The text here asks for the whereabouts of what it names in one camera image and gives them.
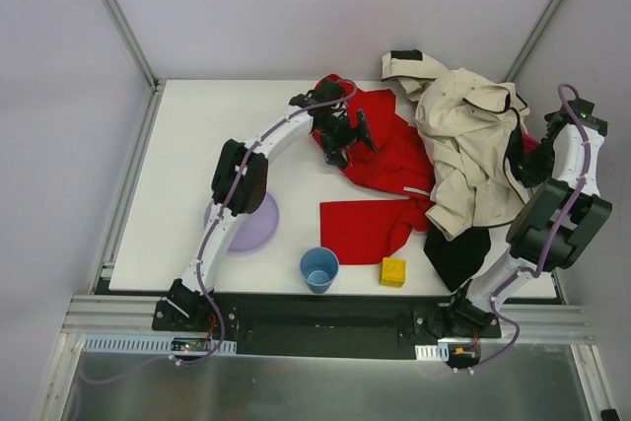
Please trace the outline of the red cloth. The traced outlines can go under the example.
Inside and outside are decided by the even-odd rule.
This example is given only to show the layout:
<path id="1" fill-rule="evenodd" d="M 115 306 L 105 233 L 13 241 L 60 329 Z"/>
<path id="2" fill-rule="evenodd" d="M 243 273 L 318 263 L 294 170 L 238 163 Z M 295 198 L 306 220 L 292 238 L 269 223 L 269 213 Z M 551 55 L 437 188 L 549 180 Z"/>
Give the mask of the red cloth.
<path id="1" fill-rule="evenodd" d="M 377 264 L 405 246 L 412 232 L 440 236 L 426 212 L 435 184 L 421 137 L 395 112 L 388 90 L 358 91 L 348 111 L 367 115 L 377 149 L 357 142 L 341 150 L 340 172 L 353 184 L 394 194 L 394 200 L 324 202 L 320 205 L 320 244 L 343 265 Z"/>

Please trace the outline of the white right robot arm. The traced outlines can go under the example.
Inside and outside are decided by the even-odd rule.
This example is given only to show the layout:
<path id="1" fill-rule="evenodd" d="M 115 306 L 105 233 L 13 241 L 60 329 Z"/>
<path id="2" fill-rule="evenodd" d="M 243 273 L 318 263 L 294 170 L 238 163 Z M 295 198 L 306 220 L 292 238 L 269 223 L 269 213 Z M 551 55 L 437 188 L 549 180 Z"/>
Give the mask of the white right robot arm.
<path id="1" fill-rule="evenodd" d="M 443 335 L 495 337 L 499 310 L 517 290 L 544 273 L 571 267 L 582 255 L 612 211 L 596 183 L 607 128 L 585 111 L 576 118 L 563 110 L 548 117 L 552 176 L 511 225 L 502 257 L 452 295 L 442 311 Z"/>

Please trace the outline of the cream and black jacket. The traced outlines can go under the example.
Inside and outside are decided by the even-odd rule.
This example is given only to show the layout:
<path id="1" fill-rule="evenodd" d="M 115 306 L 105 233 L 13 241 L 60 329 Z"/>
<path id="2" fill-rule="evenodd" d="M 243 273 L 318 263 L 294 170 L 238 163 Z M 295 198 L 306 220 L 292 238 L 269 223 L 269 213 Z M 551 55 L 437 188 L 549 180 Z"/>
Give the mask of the cream and black jacket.
<path id="1" fill-rule="evenodd" d="M 517 167 L 529 108 L 515 85 L 450 69 L 418 49 L 384 54 L 382 78 L 397 81 L 415 104 L 435 176 L 426 215 L 445 239 L 511 223 L 528 201 Z"/>

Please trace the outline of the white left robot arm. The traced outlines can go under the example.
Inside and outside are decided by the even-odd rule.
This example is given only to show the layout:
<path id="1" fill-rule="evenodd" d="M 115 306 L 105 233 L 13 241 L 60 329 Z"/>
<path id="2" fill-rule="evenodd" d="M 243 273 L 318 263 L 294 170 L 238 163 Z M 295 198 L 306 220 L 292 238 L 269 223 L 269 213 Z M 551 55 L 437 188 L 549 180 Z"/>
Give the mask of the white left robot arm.
<path id="1" fill-rule="evenodd" d="M 335 86 L 331 93 L 311 90 L 293 97 L 267 130 L 245 141 L 230 139 L 221 150 L 211 181 L 212 196 L 203 237 L 192 261 L 156 305 L 153 327 L 169 324 L 191 330 L 219 315 L 209 293 L 214 290 L 219 263 L 245 218 L 262 204 L 269 165 L 298 139 L 316 133 L 325 162 L 340 170 L 349 166 L 347 150 L 363 143 L 377 146 L 365 114 L 349 117 L 355 94 Z"/>

